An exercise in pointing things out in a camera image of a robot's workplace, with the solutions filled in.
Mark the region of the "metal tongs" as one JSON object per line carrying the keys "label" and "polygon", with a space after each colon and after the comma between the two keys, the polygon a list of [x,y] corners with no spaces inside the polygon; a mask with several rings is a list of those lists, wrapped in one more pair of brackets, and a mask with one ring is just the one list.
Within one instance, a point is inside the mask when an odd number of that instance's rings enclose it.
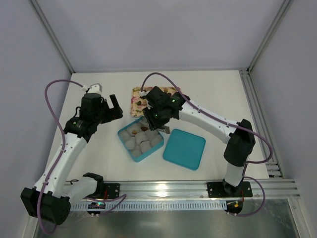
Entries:
{"label": "metal tongs", "polygon": [[[143,121],[141,120],[140,121],[140,125],[143,126],[143,127],[147,127],[148,129],[150,128],[149,126],[149,123],[147,121]],[[162,133],[165,133],[165,134],[171,134],[171,130],[169,128],[169,126],[162,126],[162,127],[159,127],[156,129],[158,132],[162,132]]]}

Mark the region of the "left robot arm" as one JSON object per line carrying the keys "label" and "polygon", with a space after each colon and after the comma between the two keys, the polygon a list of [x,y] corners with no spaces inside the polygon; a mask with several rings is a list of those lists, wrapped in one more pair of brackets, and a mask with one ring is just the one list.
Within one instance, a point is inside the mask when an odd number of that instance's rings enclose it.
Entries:
{"label": "left robot arm", "polygon": [[27,213],[41,221],[55,225],[64,223],[70,208],[83,198],[103,198],[104,179],[101,175],[85,173],[67,188],[65,181],[82,150],[100,124],[123,117],[123,111],[114,94],[113,107],[99,93],[86,93],[79,106],[79,115],[67,121],[62,131],[62,142],[50,165],[32,188],[24,188],[21,200]]}

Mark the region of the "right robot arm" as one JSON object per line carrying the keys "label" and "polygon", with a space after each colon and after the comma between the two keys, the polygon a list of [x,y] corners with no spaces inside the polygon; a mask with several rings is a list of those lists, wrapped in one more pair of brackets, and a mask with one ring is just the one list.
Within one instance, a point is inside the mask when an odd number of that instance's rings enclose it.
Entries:
{"label": "right robot arm", "polygon": [[146,100],[147,105],[142,111],[151,130],[164,127],[170,119],[177,119],[196,125],[222,141],[226,145],[223,156],[227,162],[222,181],[224,192],[229,196],[240,194],[246,162],[255,145],[252,126],[248,120],[226,120],[199,107],[182,92],[170,94],[157,86],[148,92],[142,91],[139,95]]}

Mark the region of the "teal chocolate box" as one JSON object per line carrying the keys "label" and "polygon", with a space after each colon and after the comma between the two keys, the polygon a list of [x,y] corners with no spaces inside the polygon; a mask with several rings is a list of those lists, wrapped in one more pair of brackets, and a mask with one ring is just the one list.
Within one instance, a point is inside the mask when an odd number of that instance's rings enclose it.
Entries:
{"label": "teal chocolate box", "polygon": [[146,121],[144,117],[141,117],[123,127],[117,133],[124,148],[136,163],[150,156],[164,145],[164,138],[157,130],[141,130],[141,120]]}

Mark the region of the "floral rectangular tray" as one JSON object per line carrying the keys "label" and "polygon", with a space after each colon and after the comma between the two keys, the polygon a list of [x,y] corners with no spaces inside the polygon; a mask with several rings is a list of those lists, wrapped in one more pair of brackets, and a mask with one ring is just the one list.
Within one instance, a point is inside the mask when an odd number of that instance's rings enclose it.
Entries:
{"label": "floral rectangular tray", "polygon": [[[171,95],[177,92],[174,87],[160,87],[160,90]],[[134,118],[142,117],[144,114],[142,109],[147,106],[146,100],[140,96],[141,87],[132,88],[132,97],[130,103],[130,116]]]}

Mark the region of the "teal box lid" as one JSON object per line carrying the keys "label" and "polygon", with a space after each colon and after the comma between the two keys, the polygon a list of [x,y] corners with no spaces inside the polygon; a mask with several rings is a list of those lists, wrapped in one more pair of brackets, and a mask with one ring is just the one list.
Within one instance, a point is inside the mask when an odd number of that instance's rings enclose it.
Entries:
{"label": "teal box lid", "polygon": [[205,144],[206,140],[201,136],[174,129],[162,157],[168,162],[196,171],[200,166]]}

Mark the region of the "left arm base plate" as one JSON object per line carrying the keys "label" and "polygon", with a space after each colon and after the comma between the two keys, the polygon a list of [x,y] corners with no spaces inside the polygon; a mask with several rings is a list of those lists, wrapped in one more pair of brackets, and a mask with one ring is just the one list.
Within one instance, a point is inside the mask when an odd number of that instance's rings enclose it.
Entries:
{"label": "left arm base plate", "polygon": [[115,199],[120,196],[119,183],[104,183],[103,199]]}

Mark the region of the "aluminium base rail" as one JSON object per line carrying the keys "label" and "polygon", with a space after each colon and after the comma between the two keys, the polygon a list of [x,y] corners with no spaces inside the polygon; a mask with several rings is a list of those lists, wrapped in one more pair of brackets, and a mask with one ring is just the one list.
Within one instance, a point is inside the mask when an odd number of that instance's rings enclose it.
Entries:
{"label": "aluminium base rail", "polygon": [[300,194],[291,179],[247,179],[253,197],[209,198],[207,182],[193,181],[118,181],[120,196],[106,202],[82,199],[71,206],[72,212],[115,211],[192,211],[225,210],[234,204],[246,205],[248,201],[262,203],[270,199],[299,199]]}

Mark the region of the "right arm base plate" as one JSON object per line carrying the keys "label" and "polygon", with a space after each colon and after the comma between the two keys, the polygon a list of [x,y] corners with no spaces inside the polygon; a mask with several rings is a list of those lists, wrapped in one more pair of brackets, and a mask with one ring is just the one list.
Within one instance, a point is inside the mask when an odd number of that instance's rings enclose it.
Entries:
{"label": "right arm base plate", "polygon": [[242,181],[236,187],[223,181],[207,182],[207,192],[209,198],[238,198],[253,197],[251,185],[248,181]]}

